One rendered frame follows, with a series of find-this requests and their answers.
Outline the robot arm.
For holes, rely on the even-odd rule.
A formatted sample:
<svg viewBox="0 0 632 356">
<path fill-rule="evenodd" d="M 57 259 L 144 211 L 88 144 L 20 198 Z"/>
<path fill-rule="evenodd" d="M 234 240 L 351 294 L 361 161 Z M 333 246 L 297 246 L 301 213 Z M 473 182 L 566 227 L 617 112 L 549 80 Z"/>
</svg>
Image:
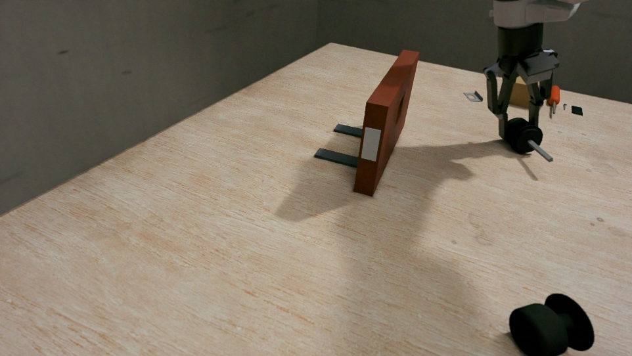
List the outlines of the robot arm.
<svg viewBox="0 0 632 356">
<path fill-rule="evenodd" d="M 580 3 L 588 0 L 493 0 L 494 23 L 506 29 L 525 28 L 536 23 L 568 20 Z M 526 85 L 551 78 L 560 62 L 554 55 L 536 51 L 519 55 L 516 71 Z"/>
</svg>

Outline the black door knob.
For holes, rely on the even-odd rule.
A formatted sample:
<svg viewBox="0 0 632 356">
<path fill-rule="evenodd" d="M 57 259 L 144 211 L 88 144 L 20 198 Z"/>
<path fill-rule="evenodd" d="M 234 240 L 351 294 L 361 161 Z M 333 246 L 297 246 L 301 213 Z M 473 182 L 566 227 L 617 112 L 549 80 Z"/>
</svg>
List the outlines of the black door knob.
<svg viewBox="0 0 632 356">
<path fill-rule="evenodd" d="M 527 356 L 558 356 L 568 347 L 587 351 L 595 341 L 584 309 L 561 293 L 547 296 L 544 305 L 532 303 L 514 309 L 508 323 L 514 341 Z"/>
<path fill-rule="evenodd" d="M 538 152 L 546 161 L 553 162 L 553 157 L 547 154 L 540 144 L 543 140 L 542 130 L 529 123 L 524 118 L 513 118 L 508 121 L 508 142 L 518 153 Z"/>
</svg>

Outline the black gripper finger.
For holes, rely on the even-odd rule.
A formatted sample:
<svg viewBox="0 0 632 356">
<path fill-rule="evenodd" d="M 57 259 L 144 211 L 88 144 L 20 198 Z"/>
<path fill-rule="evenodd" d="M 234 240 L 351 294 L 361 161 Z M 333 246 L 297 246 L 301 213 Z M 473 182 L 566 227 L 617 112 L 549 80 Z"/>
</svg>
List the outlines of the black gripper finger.
<svg viewBox="0 0 632 356">
<path fill-rule="evenodd" d="M 508 104 L 514 83 L 518 76 L 518 62 L 512 65 L 510 77 L 504 72 L 502 75 L 502 84 L 498 98 L 497 92 L 497 76 L 499 71 L 499 62 L 490 68 L 484 68 L 483 73 L 486 77 L 487 85 L 487 108 L 499 119 L 499 136 L 505 141 L 508 140 Z"/>
<path fill-rule="evenodd" d="M 551 49 L 544 51 L 546 56 L 554 55 L 556 58 L 558 53 Z M 539 109 L 543 107 L 544 100 L 550 99 L 552 91 L 553 72 L 550 79 L 527 85 L 530 96 L 528 122 L 532 125 L 539 126 Z"/>
</svg>

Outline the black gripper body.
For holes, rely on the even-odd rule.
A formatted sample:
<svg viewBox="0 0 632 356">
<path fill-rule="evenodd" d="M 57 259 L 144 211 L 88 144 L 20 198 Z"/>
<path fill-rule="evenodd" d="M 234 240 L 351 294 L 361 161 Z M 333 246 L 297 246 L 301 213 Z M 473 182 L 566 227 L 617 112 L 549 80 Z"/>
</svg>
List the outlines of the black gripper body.
<svg viewBox="0 0 632 356">
<path fill-rule="evenodd" d="M 499 62 L 499 68 L 508 77 L 510 77 L 512 65 L 517 62 L 519 55 L 543 51 L 541 47 L 543 44 L 543 25 L 544 22 L 518 29 L 497 26 L 499 56 L 496 63 Z"/>
</svg>

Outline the orange-handled screwdriver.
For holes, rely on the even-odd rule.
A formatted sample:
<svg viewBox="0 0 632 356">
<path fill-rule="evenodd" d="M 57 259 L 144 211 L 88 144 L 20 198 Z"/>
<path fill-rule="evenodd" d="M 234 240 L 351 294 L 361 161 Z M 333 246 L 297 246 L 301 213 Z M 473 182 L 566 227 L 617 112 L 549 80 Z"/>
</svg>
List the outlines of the orange-handled screwdriver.
<svg viewBox="0 0 632 356">
<path fill-rule="evenodd" d="M 555 114 L 556 105 L 560 102 L 560 88 L 558 86 L 552 86 L 551 98 L 549 104 L 553 106 L 553 114 Z"/>
</svg>

